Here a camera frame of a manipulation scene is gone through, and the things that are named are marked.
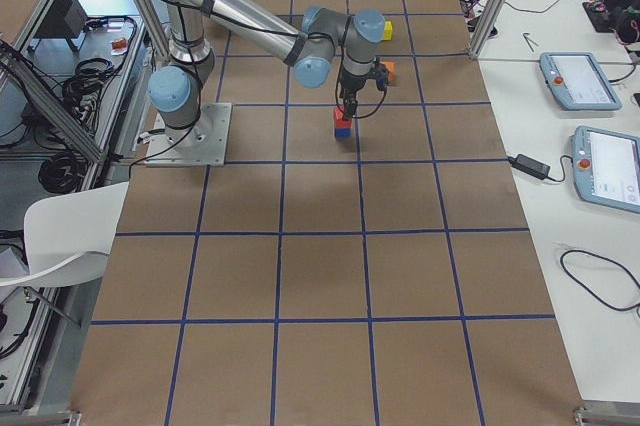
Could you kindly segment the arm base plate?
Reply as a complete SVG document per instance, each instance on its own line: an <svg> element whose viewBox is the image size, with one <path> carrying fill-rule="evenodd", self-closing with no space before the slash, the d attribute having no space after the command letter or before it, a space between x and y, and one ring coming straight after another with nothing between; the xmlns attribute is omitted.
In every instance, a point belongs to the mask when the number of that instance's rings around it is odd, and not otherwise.
<svg viewBox="0 0 640 426"><path fill-rule="evenodd" d="M185 131L169 128L153 135L144 164L152 167L223 166L231 116L231 103L204 104L199 121L178 145L176 143Z"/></svg>

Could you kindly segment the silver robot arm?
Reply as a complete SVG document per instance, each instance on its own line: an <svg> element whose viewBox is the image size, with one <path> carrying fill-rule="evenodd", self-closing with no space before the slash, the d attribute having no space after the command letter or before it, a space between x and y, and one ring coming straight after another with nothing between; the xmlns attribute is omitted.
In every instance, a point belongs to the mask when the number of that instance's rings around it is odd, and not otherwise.
<svg viewBox="0 0 640 426"><path fill-rule="evenodd" d="M292 68L296 81L309 89L322 86L335 57L340 59L335 87L341 119L358 118L358 93L373 81L381 93L389 70L377 52L385 18L377 10L346 14L310 7L295 27L253 0L163 0L177 13L191 13L200 23L208 17L253 42Z"/></svg>

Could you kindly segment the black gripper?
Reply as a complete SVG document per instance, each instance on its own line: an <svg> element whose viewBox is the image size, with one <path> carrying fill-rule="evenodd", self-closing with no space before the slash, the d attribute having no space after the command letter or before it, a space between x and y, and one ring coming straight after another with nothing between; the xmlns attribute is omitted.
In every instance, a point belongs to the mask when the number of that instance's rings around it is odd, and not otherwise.
<svg viewBox="0 0 640 426"><path fill-rule="evenodd" d="M364 75L354 75L352 73L339 73L338 85L340 88L339 98L344 105L344 119L351 120L357 115L357 93L362 90L366 83L372 79L371 73Z"/></svg>

